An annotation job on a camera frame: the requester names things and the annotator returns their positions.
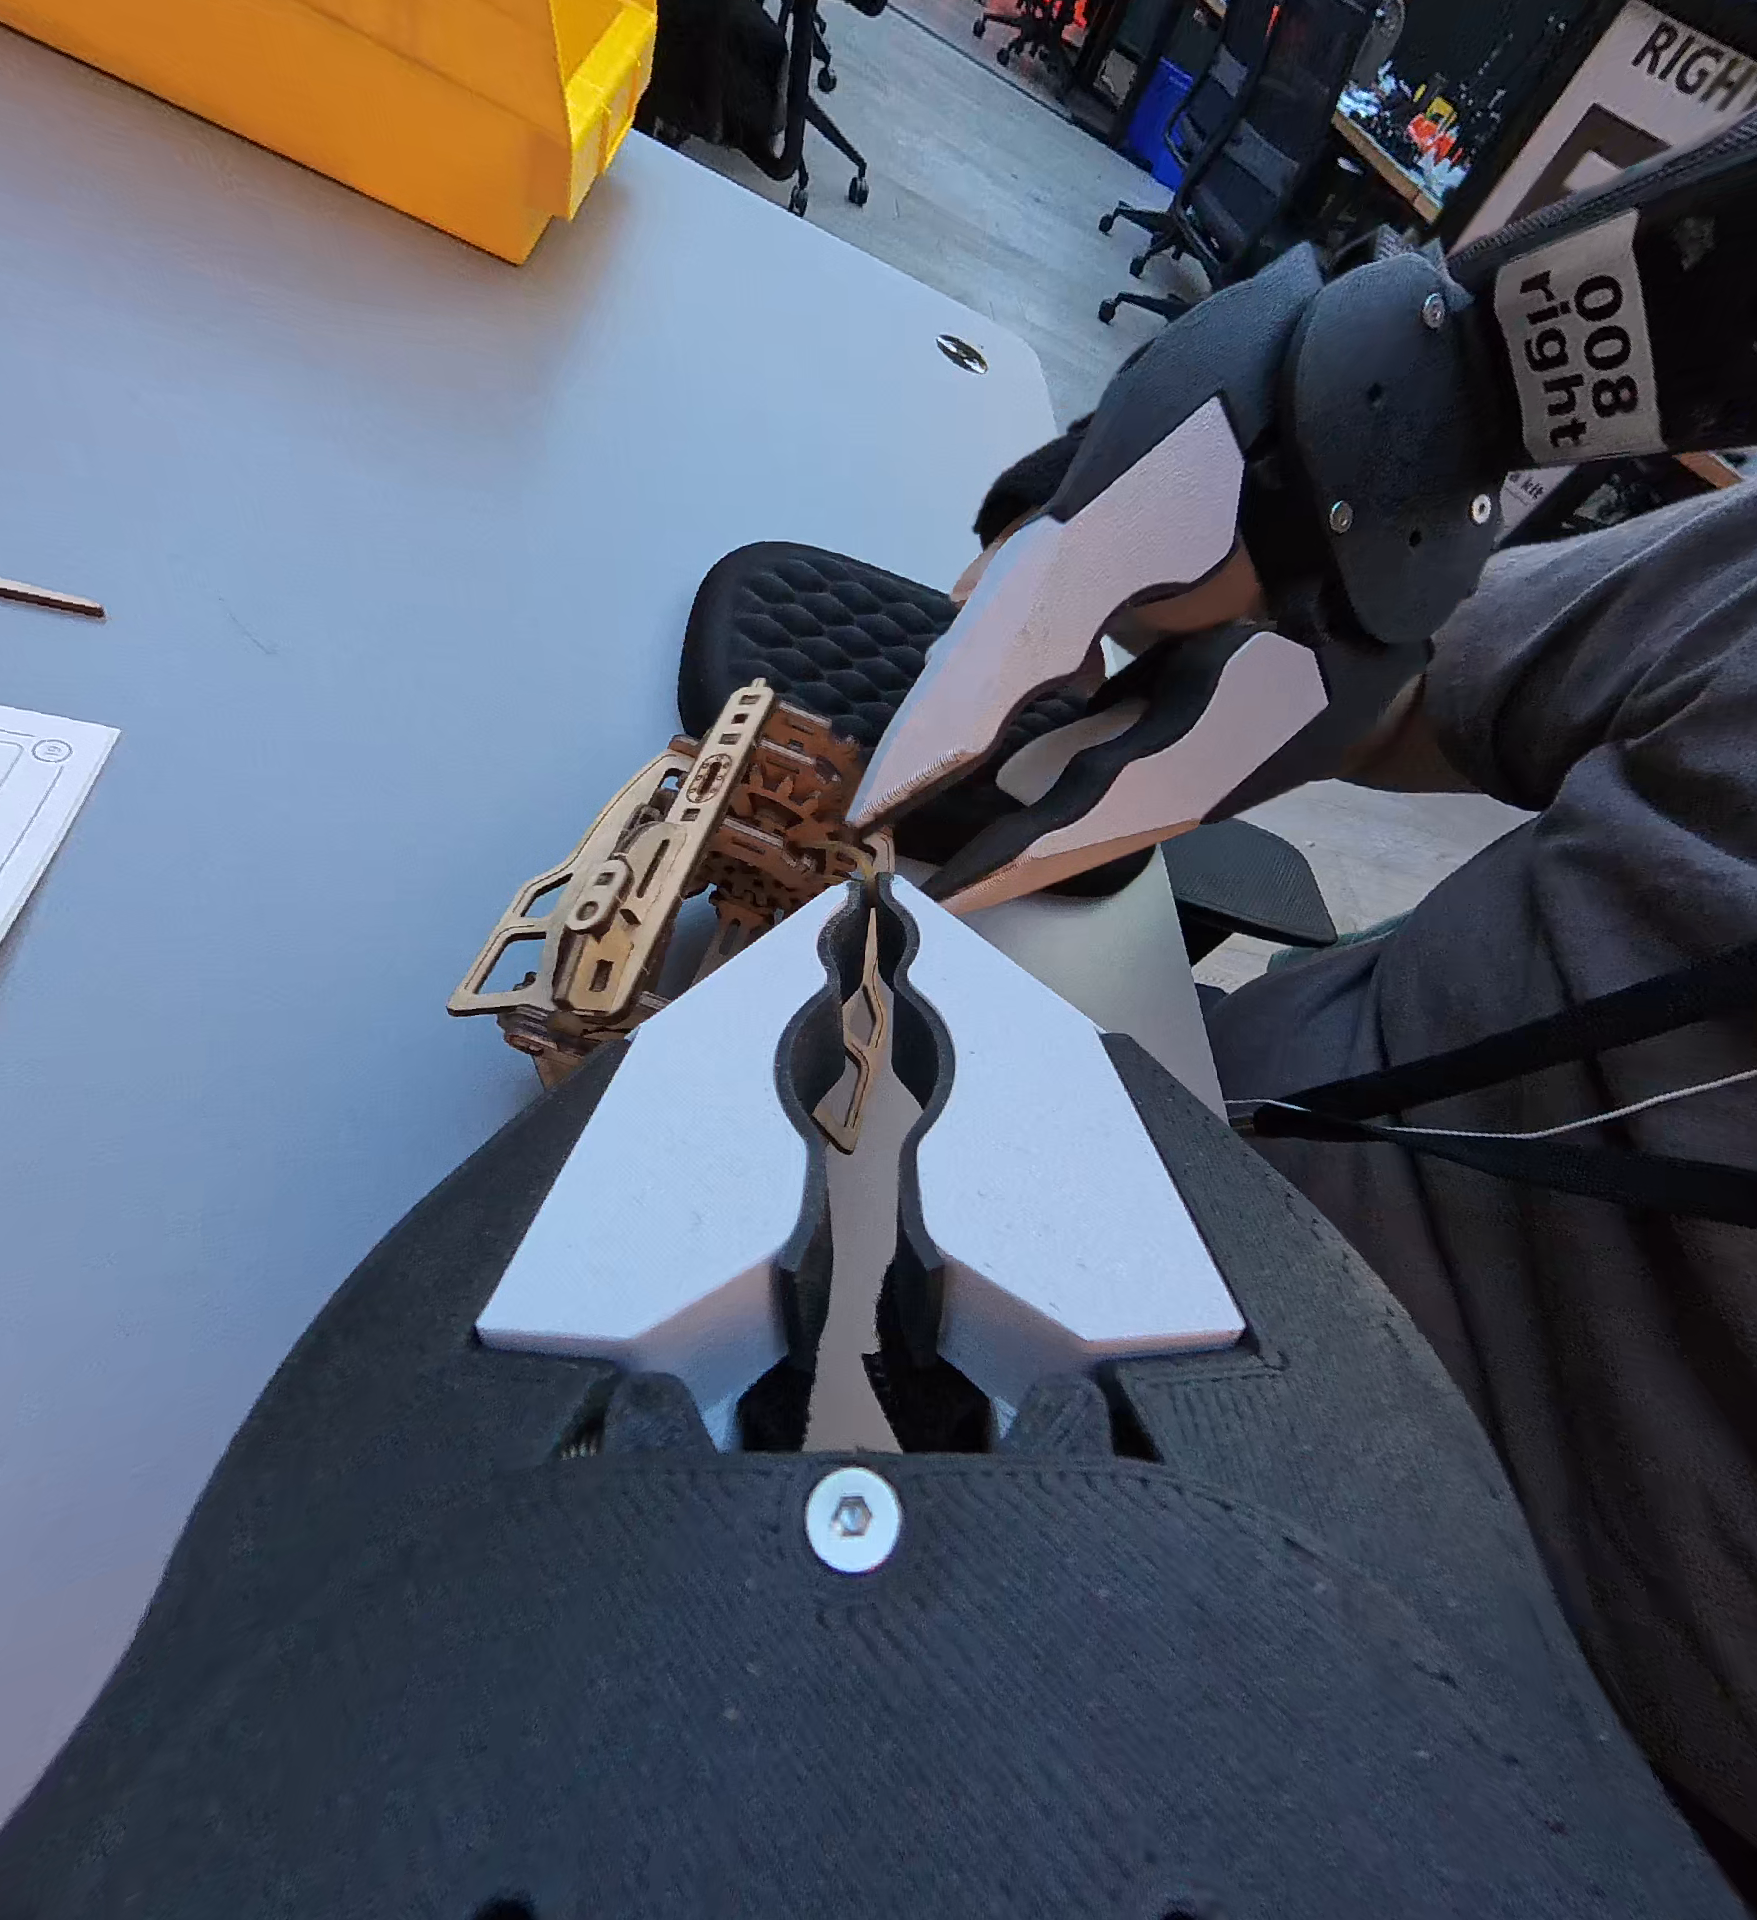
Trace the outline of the person's grey clothed body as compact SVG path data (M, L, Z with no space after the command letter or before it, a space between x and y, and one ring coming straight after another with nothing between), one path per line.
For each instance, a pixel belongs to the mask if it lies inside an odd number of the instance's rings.
M1236 1095L1490 1038L1757 936L1757 697L1434 718L1533 822L1392 936L1225 999ZM1757 1230L1280 1142L1460 1380L1627 1725L1757 1909Z

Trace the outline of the cluttered background desk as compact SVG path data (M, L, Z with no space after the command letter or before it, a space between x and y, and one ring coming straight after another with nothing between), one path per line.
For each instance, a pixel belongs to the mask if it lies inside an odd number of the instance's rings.
M1379 162L1423 226L1439 223L1471 166L1464 106L1440 80L1404 82L1383 66L1369 82L1347 82L1333 126L1354 139L1354 153Z

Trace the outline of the yellow plastic bin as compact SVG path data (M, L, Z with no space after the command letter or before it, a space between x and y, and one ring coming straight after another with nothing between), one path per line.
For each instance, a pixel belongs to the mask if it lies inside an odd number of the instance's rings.
M0 2L0 26L522 264L634 129L656 2Z

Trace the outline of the small wooden part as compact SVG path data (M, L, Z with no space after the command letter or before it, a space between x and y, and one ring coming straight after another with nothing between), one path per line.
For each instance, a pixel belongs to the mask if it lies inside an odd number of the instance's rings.
M882 936L867 925L864 962L852 992L842 1003L842 1077L813 1107L821 1137L840 1153L852 1155L874 1090L890 1058L890 1002L882 979Z

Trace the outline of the blue bin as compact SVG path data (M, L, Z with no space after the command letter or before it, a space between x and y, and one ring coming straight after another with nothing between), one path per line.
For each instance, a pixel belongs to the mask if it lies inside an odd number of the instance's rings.
M1190 72L1176 59L1159 59L1122 132L1122 153L1169 187L1179 185L1188 166L1188 139L1179 132L1179 117L1193 88L1195 76Z

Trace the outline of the person's right forearm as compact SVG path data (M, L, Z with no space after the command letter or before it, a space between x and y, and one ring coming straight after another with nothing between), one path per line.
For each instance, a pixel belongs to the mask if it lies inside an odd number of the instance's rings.
M1757 478L1497 553L1343 775L1540 814L1574 772L1681 819L1757 805Z

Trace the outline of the black office chair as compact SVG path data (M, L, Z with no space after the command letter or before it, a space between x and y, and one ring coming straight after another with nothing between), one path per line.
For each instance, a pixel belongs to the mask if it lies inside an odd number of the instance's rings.
M998 68L1065 99L1111 12L1113 2L979 2L969 38L979 52L991 43Z
M851 166L848 200L867 205L867 160L818 108L832 88L818 2L660 2L650 82L636 132L683 147L700 139L737 150L774 182L791 182L791 210L811 209L804 133L818 132Z
M1132 276L1179 253L1222 292L1283 252L1287 209L1327 146L1369 26L1369 2L1228 2L1212 59L1173 117L1190 142L1169 205L1102 220L1102 232L1119 220L1148 227Z

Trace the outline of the wooden mechanical model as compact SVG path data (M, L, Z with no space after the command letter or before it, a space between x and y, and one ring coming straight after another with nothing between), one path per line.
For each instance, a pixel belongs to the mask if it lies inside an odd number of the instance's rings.
M706 979L855 872L892 872L890 831L845 811L862 749L828 718L740 684L700 737L676 737L600 811L577 848L527 879L449 999L490 1019L557 1087L611 1038L661 1013L678 911L716 911Z

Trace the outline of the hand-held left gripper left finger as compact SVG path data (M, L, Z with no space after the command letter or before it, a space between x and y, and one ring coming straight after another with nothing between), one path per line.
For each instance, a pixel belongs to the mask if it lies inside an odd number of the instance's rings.
M502 1280L489 1350L683 1380L720 1448L828 1311L831 1109L870 886L851 882L636 1026Z

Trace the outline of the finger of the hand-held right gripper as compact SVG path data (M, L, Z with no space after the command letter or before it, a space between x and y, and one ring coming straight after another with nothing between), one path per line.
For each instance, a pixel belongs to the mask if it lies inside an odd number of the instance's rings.
M1022 805L925 882L951 912L1056 889L1185 835L1327 708L1319 655L1250 621L1163 642L1012 754Z
M991 758L1022 708L1099 661L1123 611L1149 607L1149 642L1253 611L1242 494L1228 397L1106 397L1051 501L1001 543L932 644L851 824L882 826Z

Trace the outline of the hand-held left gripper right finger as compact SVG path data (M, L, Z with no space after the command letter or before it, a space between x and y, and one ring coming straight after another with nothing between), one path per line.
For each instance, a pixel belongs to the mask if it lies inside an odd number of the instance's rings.
M874 1393L902 1448L991 1448L1035 1380L1246 1334L1122 1065L1222 1115L1168 876L969 916L875 885L898 1155Z

